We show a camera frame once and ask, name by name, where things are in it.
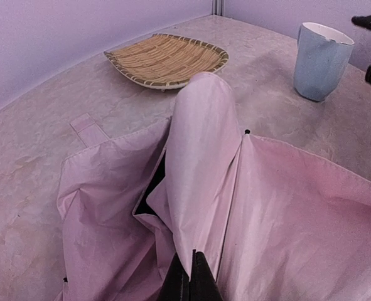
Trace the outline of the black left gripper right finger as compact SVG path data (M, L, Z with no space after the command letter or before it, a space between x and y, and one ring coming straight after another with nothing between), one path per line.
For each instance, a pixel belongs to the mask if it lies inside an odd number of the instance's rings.
M203 252L193 250L190 280L191 301L223 301Z

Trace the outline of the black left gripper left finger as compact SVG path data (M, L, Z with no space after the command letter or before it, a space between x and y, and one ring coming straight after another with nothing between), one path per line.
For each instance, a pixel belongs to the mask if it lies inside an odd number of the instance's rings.
M164 279L163 300L189 301L189 284L189 276L176 253Z

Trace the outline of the pink umbrella black lining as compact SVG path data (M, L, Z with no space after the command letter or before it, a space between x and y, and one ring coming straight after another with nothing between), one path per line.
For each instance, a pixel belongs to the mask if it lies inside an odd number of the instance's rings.
M204 253L223 300L371 300L371 182L241 132L229 85L195 75L171 117L109 139L89 115L57 198L58 300L163 300Z

